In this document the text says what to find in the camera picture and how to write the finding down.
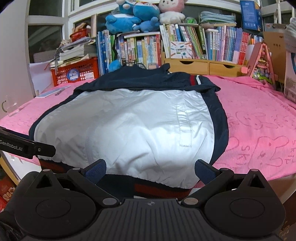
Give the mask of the small blue plush ball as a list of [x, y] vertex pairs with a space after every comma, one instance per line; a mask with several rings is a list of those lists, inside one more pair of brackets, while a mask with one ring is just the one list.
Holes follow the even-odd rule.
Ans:
[[109, 72], [114, 72], [122, 67], [121, 62], [119, 60], [114, 60], [110, 63], [108, 67]]

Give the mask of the pink printed towel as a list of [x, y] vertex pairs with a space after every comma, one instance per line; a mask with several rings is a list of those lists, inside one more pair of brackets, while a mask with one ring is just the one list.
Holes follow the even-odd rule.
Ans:
[[[249, 77], [206, 77], [219, 87], [229, 127], [226, 150], [213, 165], [243, 173], [259, 169], [268, 179], [295, 173], [295, 105]], [[87, 82], [69, 84], [60, 96], [33, 99], [20, 112], [2, 118], [1, 125], [29, 137], [32, 124], [45, 111]]]

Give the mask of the thick red book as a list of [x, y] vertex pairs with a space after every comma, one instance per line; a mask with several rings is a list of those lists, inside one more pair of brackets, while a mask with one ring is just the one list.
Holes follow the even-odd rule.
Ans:
[[162, 65], [161, 34], [156, 34], [158, 67]]

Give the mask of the red plastic crate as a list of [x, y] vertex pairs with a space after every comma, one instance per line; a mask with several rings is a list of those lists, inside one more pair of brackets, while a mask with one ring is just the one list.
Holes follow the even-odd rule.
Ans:
[[52, 68], [51, 73], [54, 86], [96, 79], [99, 77], [98, 60], [94, 57], [70, 65], [60, 66], [57, 70]]

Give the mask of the navy white zip jacket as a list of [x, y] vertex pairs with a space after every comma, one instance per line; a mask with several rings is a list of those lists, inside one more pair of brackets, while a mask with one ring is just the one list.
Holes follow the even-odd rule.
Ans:
[[197, 160], [219, 159], [229, 127], [217, 85], [169, 68], [123, 67], [74, 89], [29, 130], [56, 149], [41, 163], [61, 172], [103, 159], [99, 185], [118, 198], [187, 196], [199, 180]]

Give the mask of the small red basket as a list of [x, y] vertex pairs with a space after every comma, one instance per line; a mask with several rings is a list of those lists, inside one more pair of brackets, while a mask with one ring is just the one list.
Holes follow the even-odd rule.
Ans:
[[90, 33], [91, 33], [91, 29], [84, 28], [84, 29], [78, 30], [75, 33], [72, 33], [70, 35], [70, 39], [71, 39], [72, 42], [75, 42], [75, 41], [77, 41], [77, 40], [79, 40], [81, 38], [89, 37]]

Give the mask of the label printer box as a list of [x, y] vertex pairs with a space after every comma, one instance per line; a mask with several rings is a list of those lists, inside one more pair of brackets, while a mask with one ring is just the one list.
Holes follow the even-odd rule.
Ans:
[[171, 59], [192, 59], [192, 43], [191, 42], [170, 42]]

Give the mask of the clear plastic container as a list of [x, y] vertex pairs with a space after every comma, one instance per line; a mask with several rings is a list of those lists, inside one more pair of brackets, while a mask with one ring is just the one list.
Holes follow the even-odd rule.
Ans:
[[148, 63], [147, 64], [147, 68], [149, 70], [151, 70], [151, 69], [157, 69], [158, 68], [158, 64], [157, 63]]

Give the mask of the wooden drawer organizer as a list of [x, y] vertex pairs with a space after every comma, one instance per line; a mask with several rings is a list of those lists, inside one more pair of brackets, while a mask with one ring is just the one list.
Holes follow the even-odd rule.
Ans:
[[185, 72], [192, 75], [242, 76], [242, 65], [201, 59], [171, 59], [162, 52], [162, 63], [170, 64], [170, 72]]

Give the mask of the pink toy house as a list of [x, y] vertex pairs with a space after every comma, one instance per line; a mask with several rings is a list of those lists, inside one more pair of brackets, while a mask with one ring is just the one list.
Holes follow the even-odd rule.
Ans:
[[275, 74], [267, 44], [259, 42], [254, 45], [248, 64], [241, 67], [241, 73], [261, 83], [275, 85]]

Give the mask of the pink bunny plush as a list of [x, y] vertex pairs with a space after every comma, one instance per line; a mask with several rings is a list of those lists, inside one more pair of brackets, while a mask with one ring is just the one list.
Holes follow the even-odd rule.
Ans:
[[184, 0], [161, 0], [158, 7], [161, 12], [159, 15], [161, 24], [178, 24], [186, 18], [182, 13], [185, 8]]

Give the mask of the stack of papers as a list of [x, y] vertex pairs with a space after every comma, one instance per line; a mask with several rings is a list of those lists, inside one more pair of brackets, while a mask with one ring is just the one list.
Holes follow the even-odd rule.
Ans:
[[59, 47], [55, 52], [53, 60], [50, 61], [50, 68], [77, 63], [96, 56], [96, 40], [90, 37], [83, 37], [75, 42]]

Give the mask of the blue doraemon plush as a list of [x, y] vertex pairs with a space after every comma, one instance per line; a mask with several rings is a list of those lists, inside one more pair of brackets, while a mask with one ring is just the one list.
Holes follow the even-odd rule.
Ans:
[[160, 22], [159, 8], [145, 1], [116, 1], [121, 14], [131, 16], [130, 20], [140, 20], [140, 22], [132, 22], [130, 31], [141, 31], [143, 33], [156, 32], [159, 30]]

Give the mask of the large blue plush toy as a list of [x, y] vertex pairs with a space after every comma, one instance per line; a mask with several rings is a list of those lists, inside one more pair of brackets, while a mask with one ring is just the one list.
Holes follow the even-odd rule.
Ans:
[[108, 15], [105, 20], [105, 26], [112, 35], [131, 32], [134, 26], [142, 22], [140, 18], [128, 14]]

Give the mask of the white smartphone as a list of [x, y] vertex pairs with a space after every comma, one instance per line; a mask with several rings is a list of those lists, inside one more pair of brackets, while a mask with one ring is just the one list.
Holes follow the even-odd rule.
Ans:
[[53, 94], [56, 95], [58, 93], [61, 93], [62, 91], [64, 91], [65, 89], [67, 89], [69, 87], [70, 87], [70, 85], [67, 85], [67, 86], [64, 86], [64, 87], [59, 87], [57, 89], [48, 90], [48, 91], [46, 91], [46, 92], [44, 92], [42, 94], [39, 94], [37, 96], [37, 98], [46, 98], [46, 97], [51, 96]]

